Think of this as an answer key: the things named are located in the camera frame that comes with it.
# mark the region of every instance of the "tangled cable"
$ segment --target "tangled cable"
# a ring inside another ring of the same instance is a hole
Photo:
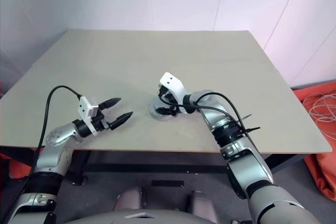
[[[302,104],[305,108],[308,109],[307,106],[309,100],[312,98],[320,97],[317,99],[313,104],[312,107],[308,110],[309,115],[313,118],[315,123],[317,122],[324,122],[324,123],[331,123],[336,122],[336,93],[333,94],[322,94],[322,93],[313,93],[307,96]],[[320,129],[321,132],[333,139],[336,140],[336,129],[335,132],[328,132],[323,131]]]

